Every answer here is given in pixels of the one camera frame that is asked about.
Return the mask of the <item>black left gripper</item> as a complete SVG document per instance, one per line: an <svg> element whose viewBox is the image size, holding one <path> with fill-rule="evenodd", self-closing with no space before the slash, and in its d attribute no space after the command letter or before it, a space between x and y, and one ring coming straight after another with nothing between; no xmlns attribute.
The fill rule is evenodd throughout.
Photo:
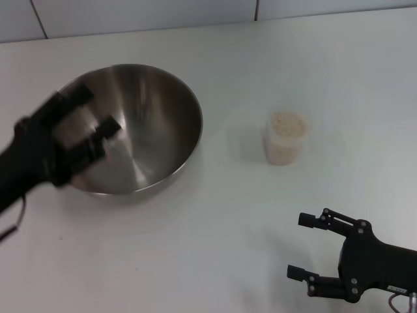
<svg viewBox="0 0 417 313"><path fill-rule="evenodd" d="M14 137L1 153L1 211L40 183L63 186L74 171L83 171L106 155L104 141L121 126L111 116L80 143L65 151L54 139L53 128L76 108L84 106L94 94L79 84L49 98L29 117L14 125Z"/></svg>

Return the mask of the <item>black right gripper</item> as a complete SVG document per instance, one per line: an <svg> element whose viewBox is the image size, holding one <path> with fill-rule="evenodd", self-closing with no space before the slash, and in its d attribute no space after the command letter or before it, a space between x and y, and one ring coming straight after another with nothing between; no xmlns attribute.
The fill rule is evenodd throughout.
<svg viewBox="0 0 417 313"><path fill-rule="evenodd" d="M319 217L300 213L298 225L346 237L339 258L339 278L288 265L287 278L306 282L309 297L357 303L366 290L373 288L405 296L416 292L416 251L378 240L368 221L355 221L325 208Z"/></svg>

